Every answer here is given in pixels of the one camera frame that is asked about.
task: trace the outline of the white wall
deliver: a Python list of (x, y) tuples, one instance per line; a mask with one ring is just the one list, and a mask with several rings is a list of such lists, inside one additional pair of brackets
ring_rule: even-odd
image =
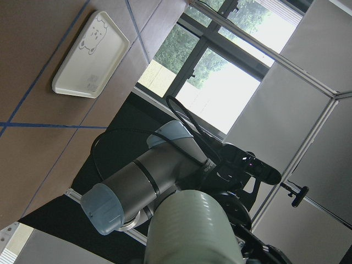
[[(329, 0), (315, 0), (282, 55), (332, 90), (347, 92), (352, 90), (351, 43), (352, 16)], [(283, 173), (328, 100), (313, 86), (274, 64), (225, 141), (252, 151)], [(343, 114), (346, 122), (351, 120), (347, 109)], [(309, 186), (311, 183), (300, 181), (301, 185)], [(326, 189), (328, 186), (322, 187), (321, 193)], [(268, 185), (261, 187), (250, 212), (252, 216), (270, 190)]]
[(293, 264), (338, 264), (352, 244), (352, 231), (306, 201), (291, 207), (281, 189), (254, 234), (282, 250)]
[(79, 246), (34, 230), (15, 264), (112, 264)]

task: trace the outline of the table surface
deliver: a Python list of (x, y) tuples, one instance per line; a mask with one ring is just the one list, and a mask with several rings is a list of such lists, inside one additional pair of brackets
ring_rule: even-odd
[[(61, 196), (187, 6), (186, 0), (1, 1), (0, 229)], [(130, 41), (97, 99), (51, 83), (96, 10)]]

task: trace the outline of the metal frame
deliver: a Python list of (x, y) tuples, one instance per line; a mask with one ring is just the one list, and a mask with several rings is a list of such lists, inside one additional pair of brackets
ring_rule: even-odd
[[(228, 16), (236, 7), (236, 1), (225, 0), (218, 12), (224, 16)], [(239, 48), (236, 44), (232, 43), (224, 36), (220, 35), (218, 30), (221, 28), (221, 25), (215, 21), (211, 21), (209, 26), (205, 27), (184, 13), (181, 15), (177, 24), (194, 36), (198, 37), (199, 40), (186, 59), (182, 68), (177, 73), (165, 95), (161, 98), (156, 96), (152, 91), (143, 85), (139, 83), (135, 85), (138, 89), (149, 96), (154, 97), (163, 105), (166, 105), (166, 96), (176, 96), (181, 90), (183, 84), (188, 80), (188, 78), (191, 77), (195, 66), (208, 48), (222, 56), (224, 59), (235, 64), (237, 67), (244, 70), (258, 81), (261, 81), (270, 69), (267, 65), (265, 65), (265, 63), (262, 63), (260, 60)], [(224, 138), (225, 134), (211, 124), (208, 124), (208, 122), (199, 117), (195, 117), (195, 119), (210, 135), (220, 140)]]
[[(323, 113), (320, 115), (317, 122), (315, 123), (315, 125), (313, 126), (313, 128), (309, 132), (308, 136), (306, 137), (305, 141), (302, 143), (301, 147), (299, 148), (298, 152), (296, 153), (296, 155), (294, 156), (294, 158), (292, 159), (292, 161), (290, 162), (290, 164), (287, 166), (286, 170), (284, 171), (284, 173), (282, 175), (282, 182), (286, 181), (292, 175), (294, 169), (296, 168), (296, 166), (298, 165), (300, 160), (303, 158), (303, 155), (306, 153), (309, 146), (314, 141), (314, 138), (316, 137), (316, 135), (318, 134), (320, 129), (323, 127), (327, 118), (330, 116), (330, 114), (332, 113), (332, 111), (334, 110), (334, 108), (337, 104), (338, 104), (338, 101), (336, 101), (335, 99), (330, 99), (330, 101), (326, 105)], [(259, 207), (256, 214), (253, 216), (253, 219), (252, 219), (253, 230), (258, 226), (260, 220), (263, 218), (266, 210), (268, 209), (268, 207), (270, 206), (274, 197), (276, 196), (279, 188), (280, 188), (280, 185), (278, 184), (271, 189), (271, 191), (269, 192), (269, 194), (265, 198), (262, 205)]]
[(276, 51), (272, 50), (271, 48), (265, 46), (263, 43), (261, 43), (259, 40), (256, 38), (252, 37), (251, 35), (247, 34), (245, 31), (237, 27), (235, 24), (233, 24), (230, 20), (227, 18), (219, 15), (218, 13), (214, 12), (212, 9), (204, 5), (203, 3), (199, 2), (198, 0), (190, 0), (190, 5), (194, 8), (196, 8), (198, 11), (202, 12), (204, 15), (208, 16), (211, 18), (213, 21), (218, 23), (219, 25), (222, 25), (224, 28), (226, 28), (228, 31), (231, 33), (237, 35), (244, 41), (250, 43), (254, 47), (256, 47), (258, 50), (261, 52), (265, 53), (272, 59), (274, 59), (278, 64), (281, 66), (285, 67), (288, 69), (290, 72), (294, 73), (298, 77), (302, 78), (309, 84), (311, 84), (313, 87), (321, 91), (323, 94), (330, 98), (334, 98), (335, 95), (337, 94), (336, 91), (328, 87), (327, 85), (323, 84), (316, 78), (314, 78), (312, 75), (307, 73), (305, 70), (301, 69), (298, 67), (296, 64), (291, 62), (289, 59), (285, 58), (281, 54), (277, 53)]
[[(308, 72), (305, 70), (301, 69), (299, 66), (295, 65), (293, 62), (291, 62), (289, 59), (285, 58), (285, 56), (282, 56), (281, 54), (273, 51), (272, 49), (268, 48), (264, 44), (262, 44), (260, 41), (257, 39), (253, 38), (246, 32), (244, 32), (242, 29), (239, 27), (235, 26), (232, 22), (230, 22), (226, 17), (228, 15), (228, 12), (231, 11), (231, 8), (233, 6), (229, 6), (229, 2), (235, 2), (231, 0), (226, 0), (224, 1), (224, 4), (222, 5), (221, 9), (218, 12), (214, 12), (212, 9), (204, 5), (203, 3), (199, 2), (198, 0), (191, 0), (190, 5), (194, 8), (196, 8), (198, 11), (202, 12), (206, 16), (212, 19), (211, 24), (208, 26), (208, 28), (204, 27), (200, 23), (196, 22), (192, 18), (190, 18), (188, 15), (183, 14), (180, 17), (180, 20), (178, 21), (178, 24), (181, 25), (182, 27), (186, 28), (190, 32), (192, 32), (194, 35), (198, 36), (200, 38), (198, 44), (196, 47), (193, 49), (191, 52), (191, 55), (189, 58), (186, 60), (184, 66), (180, 70), (179, 74), (175, 78), (174, 82), (170, 86), (167, 94), (171, 95), (176, 95), (179, 90), (181, 89), (183, 83), (187, 79), (187, 74), (191, 72), (191, 70), (194, 68), (194, 66), (198, 63), (199, 59), (201, 58), (202, 54), (207, 48), (217, 48), (217, 45), (215, 44), (210, 44), (208, 40), (216, 40), (216, 42), (221, 43), (221, 48), (217, 49), (216, 52), (220, 53), (223, 57), (226, 59), (230, 60), (231, 62), (235, 62), (235, 64), (241, 66), (241, 67), (248, 67), (246, 68), (246, 71), (248, 69), (252, 69), (252, 74), (253, 76), (256, 75), (258, 77), (258, 73), (255, 73), (253, 71), (253, 68), (251, 65), (254, 64), (256, 58), (253, 59), (251, 55), (246, 54), (243, 50), (238, 48), (235, 44), (224, 38), (223, 36), (219, 35), (217, 33), (217, 30), (223, 26), (233, 34), (237, 35), (244, 41), (248, 42), (249, 44), (253, 45), (256, 47), (258, 50), (262, 51), (269, 57), (273, 58), (278, 64), (283, 66), (284, 68), (288, 69), (290, 72), (313, 86), (315, 89), (317, 89), (319, 92), (323, 93), (327, 97), (330, 98), (330, 101), (326, 105), (325, 109), (323, 110), (321, 116), (318, 118), (316, 124), (313, 126), (311, 131), (309, 132), (308, 136), (302, 143), (301, 147), (299, 148), (298, 152), (296, 155), (293, 157), (292, 161), (290, 162), (289, 166), (286, 168), (286, 170), (283, 173), (283, 178), (282, 181), (284, 182), (286, 179), (288, 179), (294, 168), (298, 165), (300, 160), (302, 159), (304, 153), (307, 151), (309, 146), (312, 144), (315, 136), (318, 134), (319, 130), (322, 128), (324, 125), (325, 121), (329, 117), (329, 115), (332, 113), (333, 109), (337, 105), (338, 101), (346, 99), (346, 98), (351, 98), (352, 97), (352, 91), (348, 92), (338, 92), (333, 90), (332, 88), (328, 87), (324, 83), (320, 82), (316, 78), (314, 78), (312, 75), (310, 75)], [(240, 62), (243, 60), (244, 56), (247, 56), (249, 60), (247, 60), (246, 65), (241, 65)], [(268, 67), (261, 63), (264, 68), (262, 69), (262, 72), (267, 72)], [(147, 94), (153, 96), (152, 92), (150, 92), (147, 89), (142, 89), (144, 92)], [(257, 211), (257, 213), (253, 217), (253, 227), (255, 228), (259, 221), (262, 219), (265, 211), (267, 210), (268, 206), (271, 204), (274, 196), (278, 192), (279, 185), (274, 186), (272, 190), (269, 192), (268, 196), (262, 203), (261, 207)], [(336, 220), (340, 221), (343, 225), (349, 227), (351, 229), (351, 225), (346, 223), (343, 219), (339, 218), (338, 216), (334, 215), (332, 212), (329, 210), (325, 209), (318, 203), (314, 202), (310, 198), (306, 197), (305, 200), (309, 202), (310, 204), (316, 206), (320, 210), (325, 211), (332, 217), (334, 217)]]
[[(199, 2), (198, 0), (190, 0), (190, 5), (193, 6), (194, 8), (196, 8), (198, 11), (202, 12), (204, 15), (211, 18), (213, 21), (217, 22), (219, 25), (222, 25), (224, 28), (226, 28), (227, 30), (229, 30), (233, 34), (237, 35), (238, 37), (240, 37), (244, 41), (250, 43), (251, 45), (256, 47), (258, 50), (262, 51), (263, 53), (265, 53), (266, 55), (268, 55), (269, 57), (274, 59), (278, 64), (283, 66), (285, 69), (289, 70), (290, 72), (292, 72), (293, 74), (295, 74), (296, 76), (298, 76), (299, 78), (301, 78), (302, 80), (304, 80), (305, 82), (307, 82), (308, 84), (313, 86), (319, 92), (323, 93), (324, 95), (326, 95), (327, 97), (330, 98), (330, 101), (328, 102), (328, 104), (326, 105), (322, 114), (318, 118), (316, 124), (313, 126), (313, 128), (309, 132), (308, 136), (306, 137), (306, 139), (302, 143), (301, 147), (299, 148), (298, 152), (291, 160), (289, 166), (284, 171), (283, 176), (282, 176), (282, 181), (284, 182), (292, 175), (294, 169), (296, 168), (296, 166), (298, 165), (300, 160), (303, 158), (303, 155), (305, 154), (305, 152), (307, 151), (309, 146), (314, 141), (315, 136), (318, 134), (318, 132), (320, 131), (320, 129), (324, 125), (325, 121), (327, 120), (327, 118), (330, 116), (330, 114), (334, 110), (335, 106), (338, 104), (338, 102), (340, 100), (343, 100), (346, 98), (351, 98), (352, 91), (338, 92), (338, 91), (333, 90), (332, 88), (330, 88), (327, 85), (325, 85), (324, 83), (320, 82), (315, 77), (310, 75), (308, 72), (306, 72), (305, 70), (301, 69), (299, 66), (297, 66), (296, 64), (291, 62), (289, 59), (285, 58), (284, 56), (275, 52), (274, 50), (268, 48), (267, 46), (262, 44), (260, 41), (258, 41), (254, 37), (247, 34), (245, 31), (243, 31), (242, 29), (240, 29), (239, 27), (234, 25), (230, 20), (228, 20), (227, 18), (218, 14), (219, 12), (218, 13), (214, 12), (212, 9), (210, 9), (209, 7), (204, 5), (203, 3)], [(266, 199), (264, 200), (264, 202), (262, 203), (262, 205), (260, 206), (260, 208), (258, 209), (256, 214), (254, 215), (254, 217), (252, 219), (253, 220), (253, 225), (252, 225), (253, 229), (255, 229), (257, 227), (257, 225), (259, 224), (260, 220), (262, 219), (263, 215), (265, 214), (265, 211), (267, 210), (267, 208), (271, 204), (273, 198), (277, 194), (278, 189), (279, 189), (279, 185), (276, 185), (271, 189), (268, 196), (266, 197)], [(310, 204), (317, 207), (318, 209), (325, 211), (327, 214), (329, 214), (330, 216), (332, 216), (333, 218), (338, 220), (340, 223), (342, 223), (346, 227), (352, 229), (351, 224), (349, 224), (346, 221), (344, 221), (343, 219), (339, 218), (338, 216), (336, 216), (335, 214), (333, 214), (332, 212), (330, 212), (329, 210), (327, 210), (323, 206), (316, 203), (314, 200), (312, 200), (308, 197), (305, 197), (304, 199), (307, 202), (309, 202)]]

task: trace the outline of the cartoon bear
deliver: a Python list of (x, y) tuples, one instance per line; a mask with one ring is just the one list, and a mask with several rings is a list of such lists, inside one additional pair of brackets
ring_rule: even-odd
[(79, 43), (79, 48), (82, 50), (83, 48), (87, 48), (89, 50), (88, 54), (92, 55), (96, 50), (98, 44), (105, 37), (107, 32), (107, 25), (102, 18), (96, 16), (90, 25), (87, 33), (84, 35), (82, 40)]

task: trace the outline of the white panel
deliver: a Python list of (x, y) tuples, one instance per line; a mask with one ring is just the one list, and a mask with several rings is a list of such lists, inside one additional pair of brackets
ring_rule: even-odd
[(79, 246), (34, 230), (15, 264), (112, 264)]
[(346, 92), (352, 90), (351, 46), (352, 16), (329, 0), (315, 0), (281, 54), (333, 90)]
[(337, 104), (290, 180), (352, 224), (352, 98)]
[(274, 64), (224, 141), (282, 173), (327, 103), (325, 95)]
[(254, 235), (281, 249), (293, 264), (338, 264), (352, 243), (352, 231), (306, 201), (291, 206), (280, 189)]

